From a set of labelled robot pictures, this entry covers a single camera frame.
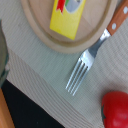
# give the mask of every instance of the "striped fabric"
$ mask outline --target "striped fabric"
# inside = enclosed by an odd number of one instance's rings
[[[81,53],[68,55],[49,49],[31,29],[20,1],[0,2],[10,54],[8,80],[66,128],[103,128],[103,95],[113,90],[128,92],[128,19],[101,46],[72,97],[65,86]]]

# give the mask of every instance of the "dark background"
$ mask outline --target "dark background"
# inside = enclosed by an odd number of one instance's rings
[[[64,128],[9,81],[2,91],[16,128]]]

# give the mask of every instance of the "yellow package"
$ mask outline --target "yellow package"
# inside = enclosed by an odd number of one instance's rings
[[[86,0],[55,0],[50,29],[75,39]]]

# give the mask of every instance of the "plate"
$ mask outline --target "plate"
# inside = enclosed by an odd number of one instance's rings
[[[76,53],[93,45],[109,24],[117,0],[87,0],[75,40],[50,30],[54,0],[21,0],[29,24],[36,35],[51,49]]]

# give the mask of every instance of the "silver fork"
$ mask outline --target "silver fork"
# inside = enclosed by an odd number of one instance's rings
[[[99,47],[109,36],[109,32],[105,29],[100,39],[93,46],[85,50],[78,59],[66,86],[66,90],[73,96],[92,67]]]

